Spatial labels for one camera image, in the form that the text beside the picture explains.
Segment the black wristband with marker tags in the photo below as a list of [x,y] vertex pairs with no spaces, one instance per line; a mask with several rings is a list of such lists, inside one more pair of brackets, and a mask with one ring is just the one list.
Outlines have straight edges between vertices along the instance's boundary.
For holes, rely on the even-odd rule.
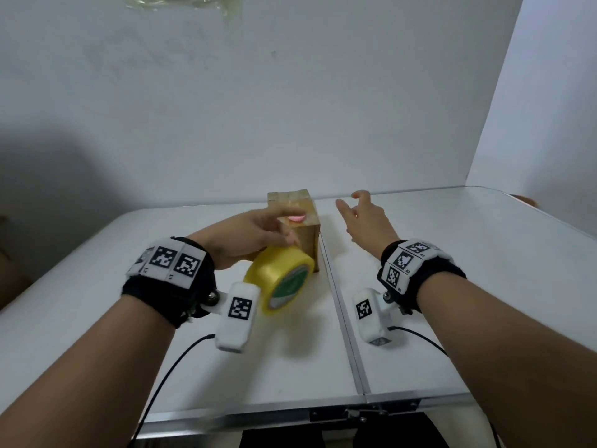
[[217,290],[213,258],[186,237],[151,243],[125,276],[122,294],[150,306],[176,329],[208,315],[201,304]]
[[467,279],[451,255],[425,240],[397,240],[384,248],[377,281],[384,286],[390,301],[405,315],[421,312],[417,295],[431,276],[447,272]]

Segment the person's left hand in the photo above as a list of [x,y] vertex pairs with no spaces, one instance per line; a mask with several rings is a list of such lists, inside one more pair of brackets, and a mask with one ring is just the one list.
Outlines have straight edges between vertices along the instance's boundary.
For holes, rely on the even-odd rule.
[[250,210],[191,233],[187,238],[211,255],[217,270],[224,270],[267,247],[278,247],[278,226],[287,226],[280,217],[301,215],[305,211],[292,206]]

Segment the person's left forearm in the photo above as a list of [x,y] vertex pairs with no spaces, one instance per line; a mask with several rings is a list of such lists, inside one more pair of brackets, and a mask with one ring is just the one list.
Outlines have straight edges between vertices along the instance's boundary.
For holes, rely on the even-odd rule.
[[0,414],[0,448],[127,448],[175,329],[121,296]]

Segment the black metal table latch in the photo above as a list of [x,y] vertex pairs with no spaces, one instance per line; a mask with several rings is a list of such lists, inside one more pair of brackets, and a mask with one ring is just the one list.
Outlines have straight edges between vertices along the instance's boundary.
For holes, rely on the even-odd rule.
[[422,399],[403,399],[365,404],[341,404],[309,409],[310,423],[367,422],[386,416],[416,412]]

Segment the yellow tape roll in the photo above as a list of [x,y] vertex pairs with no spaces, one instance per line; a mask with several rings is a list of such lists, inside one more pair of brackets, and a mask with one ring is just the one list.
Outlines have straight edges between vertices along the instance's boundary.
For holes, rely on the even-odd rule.
[[314,271],[315,261],[300,248],[267,247],[255,256],[243,282],[260,289],[258,306],[271,316],[295,301]]

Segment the person's black clothing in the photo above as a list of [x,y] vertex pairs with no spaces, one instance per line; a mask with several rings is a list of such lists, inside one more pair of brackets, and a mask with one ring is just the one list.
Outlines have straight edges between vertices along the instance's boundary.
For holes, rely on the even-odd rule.
[[341,440],[349,440],[350,448],[450,448],[425,413],[248,429],[238,448],[326,448],[326,442]]

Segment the dark brown furniture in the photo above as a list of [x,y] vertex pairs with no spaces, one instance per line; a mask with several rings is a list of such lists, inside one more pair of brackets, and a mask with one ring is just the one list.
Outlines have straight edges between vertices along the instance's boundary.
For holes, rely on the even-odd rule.
[[25,292],[33,281],[22,271],[0,239],[0,311]]

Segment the person's right forearm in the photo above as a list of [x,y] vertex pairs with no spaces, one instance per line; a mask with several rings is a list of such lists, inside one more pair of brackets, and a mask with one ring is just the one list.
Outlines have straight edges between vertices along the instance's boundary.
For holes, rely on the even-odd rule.
[[448,272],[417,303],[507,448],[597,448],[597,352]]

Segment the brown cardboard box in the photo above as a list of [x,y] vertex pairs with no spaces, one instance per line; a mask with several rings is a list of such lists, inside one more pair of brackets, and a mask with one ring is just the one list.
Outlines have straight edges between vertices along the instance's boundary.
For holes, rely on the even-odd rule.
[[290,227],[300,242],[301,249],[309,255],[315,265],[314,273],[319,271],[318,251],[321,223],[315,203],[307,189],[290,192],[269,192],[267,194],[268,206],[292,206],[305,211],[302,221],[294,221],[288,217],[280,217],[282,223]]

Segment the person's right hand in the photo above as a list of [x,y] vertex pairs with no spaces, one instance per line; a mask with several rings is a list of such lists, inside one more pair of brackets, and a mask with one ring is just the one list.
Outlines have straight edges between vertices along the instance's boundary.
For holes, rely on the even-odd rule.
[[353,231],[347,231],[352,241],[377,260],[382,259],[384,250],[401,239],[386,216],[384,209],[371,201],[368,190],[357,190],[351,197],[357,200],[354,207],[358,221]]

